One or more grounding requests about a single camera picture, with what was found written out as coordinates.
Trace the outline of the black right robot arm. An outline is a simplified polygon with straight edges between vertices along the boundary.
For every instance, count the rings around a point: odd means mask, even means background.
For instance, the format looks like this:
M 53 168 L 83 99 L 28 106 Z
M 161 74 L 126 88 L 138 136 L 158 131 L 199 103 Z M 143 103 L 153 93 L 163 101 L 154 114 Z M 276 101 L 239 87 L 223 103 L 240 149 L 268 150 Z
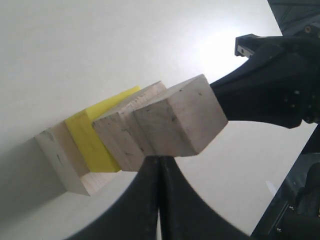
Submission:
M 320 3 L 271 0 L 281 36 L 235 40 L 239 68 L 210 84 L 226 118 L 288 129 L 320 122 Z

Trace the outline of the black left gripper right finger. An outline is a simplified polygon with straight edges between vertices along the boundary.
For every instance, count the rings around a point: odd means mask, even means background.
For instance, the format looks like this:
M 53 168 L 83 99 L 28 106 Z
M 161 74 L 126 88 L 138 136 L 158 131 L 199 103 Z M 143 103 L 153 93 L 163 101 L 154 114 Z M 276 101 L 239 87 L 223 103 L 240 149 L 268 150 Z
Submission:
M 250 239 L 207 205 L 173 157 L 161 156 L 159 162 L 159 213 L 164 240 Z

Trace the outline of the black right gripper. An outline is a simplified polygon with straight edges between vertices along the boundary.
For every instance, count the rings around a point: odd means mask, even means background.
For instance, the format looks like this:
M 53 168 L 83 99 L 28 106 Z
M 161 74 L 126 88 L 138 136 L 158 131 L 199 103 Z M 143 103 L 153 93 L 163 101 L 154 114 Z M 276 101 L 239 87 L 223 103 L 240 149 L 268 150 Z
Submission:
M 288 129 L 302 121 L 320 123 L 319 22 L 308 23 L 292 35 L 238 36 L 234 55 L 251 57 L 210 84 L 229 121 Z

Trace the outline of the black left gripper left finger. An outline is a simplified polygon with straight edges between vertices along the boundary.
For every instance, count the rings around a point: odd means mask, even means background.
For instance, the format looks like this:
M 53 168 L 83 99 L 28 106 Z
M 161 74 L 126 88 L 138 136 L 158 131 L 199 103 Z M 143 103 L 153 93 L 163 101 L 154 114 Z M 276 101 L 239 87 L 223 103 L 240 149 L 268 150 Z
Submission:
M 155 240 L 160 158 L 146 157 L 124 193 L 69 240 Z

